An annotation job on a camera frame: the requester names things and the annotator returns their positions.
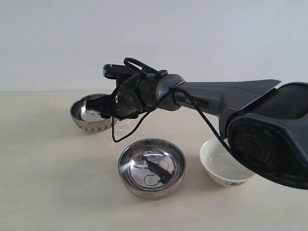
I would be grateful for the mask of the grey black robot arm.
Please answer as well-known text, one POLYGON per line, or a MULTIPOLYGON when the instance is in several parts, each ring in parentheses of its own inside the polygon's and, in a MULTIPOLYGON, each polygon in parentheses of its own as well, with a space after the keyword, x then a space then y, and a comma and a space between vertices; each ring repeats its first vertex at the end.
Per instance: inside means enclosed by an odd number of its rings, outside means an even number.
POLYGON ((308 187, 308 85, 264 79, 187 82, 165 70, 141 71, 89 100, 101 117, 124 120, 181 107, 218 118, 214 134, 243 166, 277 184, 308 187))

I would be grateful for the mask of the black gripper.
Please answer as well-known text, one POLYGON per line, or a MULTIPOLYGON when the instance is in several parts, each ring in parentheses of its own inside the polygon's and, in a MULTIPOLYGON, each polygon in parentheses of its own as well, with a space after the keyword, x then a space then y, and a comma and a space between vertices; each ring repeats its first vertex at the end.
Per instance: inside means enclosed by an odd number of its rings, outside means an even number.
POLYGON ((86 109, 96 111, 101 118, 126 119, 137 117, 159 106, 157 97, 161 75, 135 73, 119 85, 116 97, 102 95, 86 101, 86 109))

